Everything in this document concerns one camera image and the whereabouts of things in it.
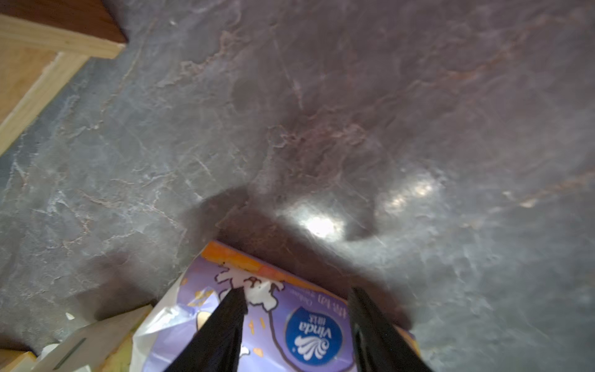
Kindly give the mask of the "yellow-green tissue pack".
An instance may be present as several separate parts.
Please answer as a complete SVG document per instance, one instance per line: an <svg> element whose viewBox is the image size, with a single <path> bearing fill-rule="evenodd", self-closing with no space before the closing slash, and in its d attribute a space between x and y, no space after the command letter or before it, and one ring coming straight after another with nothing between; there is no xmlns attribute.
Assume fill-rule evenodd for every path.
<svg viewBox="0 0 595 372"><path fill-rule="evenodd" d="M72 333L34 371L129 371L133 335L153 310L152 305L87 325Z"/></svg>

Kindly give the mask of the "wooden three-tier shelf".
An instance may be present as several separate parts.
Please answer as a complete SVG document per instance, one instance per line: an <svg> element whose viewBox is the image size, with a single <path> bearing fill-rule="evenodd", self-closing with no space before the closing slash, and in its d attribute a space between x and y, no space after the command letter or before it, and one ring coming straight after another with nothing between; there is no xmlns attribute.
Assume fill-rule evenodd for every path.
<svg viewBox="0 0 595 372"><path fill-rule="evenodd" d="M101 1L3 1L1 151L89 59L114 59L126 44Z"/></svg>

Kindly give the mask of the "purple tissue pack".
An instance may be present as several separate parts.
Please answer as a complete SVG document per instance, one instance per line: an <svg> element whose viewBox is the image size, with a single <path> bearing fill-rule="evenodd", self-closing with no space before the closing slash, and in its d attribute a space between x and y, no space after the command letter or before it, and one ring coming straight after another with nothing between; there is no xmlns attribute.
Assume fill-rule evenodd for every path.
<svg viewBox="0 0 595 372"><path fill-rule="evenodd" d="M244 290L248 309L237 371L358 371L348 298L218 242L204 248L138 328L131 370L168 371L235 288ZM420 356L412 334L390 324Z"/></svg>

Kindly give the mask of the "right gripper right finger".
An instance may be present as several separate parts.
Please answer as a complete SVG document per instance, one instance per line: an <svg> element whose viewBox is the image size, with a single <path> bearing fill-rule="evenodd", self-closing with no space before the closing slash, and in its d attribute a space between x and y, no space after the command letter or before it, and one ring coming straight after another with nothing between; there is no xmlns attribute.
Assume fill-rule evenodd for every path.
<svg viewBox="0 0 595 372"><path fill-rule="evenodd" d="M362 288L350 290L348 303L358 371L431 370Z"/></svg>

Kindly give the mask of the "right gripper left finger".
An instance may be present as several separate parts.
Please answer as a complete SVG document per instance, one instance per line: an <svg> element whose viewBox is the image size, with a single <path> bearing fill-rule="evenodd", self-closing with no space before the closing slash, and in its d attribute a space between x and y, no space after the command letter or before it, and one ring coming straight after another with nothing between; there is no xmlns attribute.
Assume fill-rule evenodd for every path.
<svg viewBox="0 0 595 372"><path fill-rule="evenodd" d="M244 290L232 289L167 370L236 372L247 313Z"/></svg>

